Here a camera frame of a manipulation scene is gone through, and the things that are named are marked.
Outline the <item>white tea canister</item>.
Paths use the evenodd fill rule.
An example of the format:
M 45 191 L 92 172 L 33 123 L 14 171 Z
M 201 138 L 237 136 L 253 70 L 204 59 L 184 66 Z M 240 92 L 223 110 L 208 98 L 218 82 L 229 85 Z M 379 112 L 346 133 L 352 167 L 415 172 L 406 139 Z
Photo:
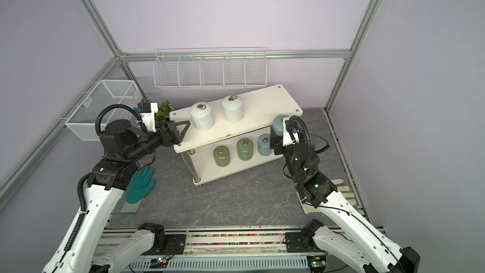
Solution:
M 199 130 L 208 130 L 215 123 L 212 106 L 208 102 L 195 103 L 190 107 L 189 113 L 195 128 Z
M 244 116 L 243 100 L 240 96 L 231 95 L 223 98 L 222 108 L 228 122 L 236 123 Z

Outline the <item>large blue-grey tea canister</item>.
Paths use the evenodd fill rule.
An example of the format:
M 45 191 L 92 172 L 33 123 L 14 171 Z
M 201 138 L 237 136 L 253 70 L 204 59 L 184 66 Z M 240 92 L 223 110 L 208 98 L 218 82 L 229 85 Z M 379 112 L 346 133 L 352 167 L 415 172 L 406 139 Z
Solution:
M 275 135 L 278 137 L 283 137 L 284 135 L 284 120 L 289 118 L 288 115 L 278 115 L 272 124 L 272 130 L 274 131 Z

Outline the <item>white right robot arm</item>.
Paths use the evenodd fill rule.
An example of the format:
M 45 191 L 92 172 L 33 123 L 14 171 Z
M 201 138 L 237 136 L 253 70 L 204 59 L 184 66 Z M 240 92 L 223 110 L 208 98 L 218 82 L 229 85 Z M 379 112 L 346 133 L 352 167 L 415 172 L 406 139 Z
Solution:
M 285 159 L 284 176 L 293 180 L 300 203 L 319 210 L 345 232 L 340 236 L 312 220 L 302 235 L 356 272 L 417 272 L 421 258 L 379 232 L 355 209 L 323 172 L 310 132 L 299 116 L 278 116 L 270 130 L 270 149 Z

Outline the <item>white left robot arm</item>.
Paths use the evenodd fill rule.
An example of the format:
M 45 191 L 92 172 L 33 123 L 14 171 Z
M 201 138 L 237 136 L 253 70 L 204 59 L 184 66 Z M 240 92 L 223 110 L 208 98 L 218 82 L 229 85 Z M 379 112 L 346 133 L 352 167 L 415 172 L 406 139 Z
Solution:
M 137 107 L 113 104 L 95 120 L 95 132 L 104 148 L 102 159 L 77 184 L 80 208 L 44 272 L 122 272 L 147 252 L 167 252 L 164 226 L 142 224 L 128 240 L 107 254 L 96 257 L 95 250 L 116 204 L 131 181 L 145 187 L 152 182 L 152 168 L 138 162 L 159 147 L 182 143 L 190 121 L 156 122 L 151 108 L 156 104 L 140 102 Z

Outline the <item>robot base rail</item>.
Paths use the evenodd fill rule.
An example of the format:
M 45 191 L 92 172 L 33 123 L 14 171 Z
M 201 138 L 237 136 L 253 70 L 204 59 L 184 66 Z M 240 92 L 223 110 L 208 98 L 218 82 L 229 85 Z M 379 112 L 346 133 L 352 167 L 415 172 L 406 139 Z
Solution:
M 140 229 L 106 229 L 95 248 L 94 271 L 101 272 L 389 272 L 397 259 L 379 243 L 360 248 L 342 230 L 311 224 L 295 227 L 170 228 L 160 247 L 146 252 Z

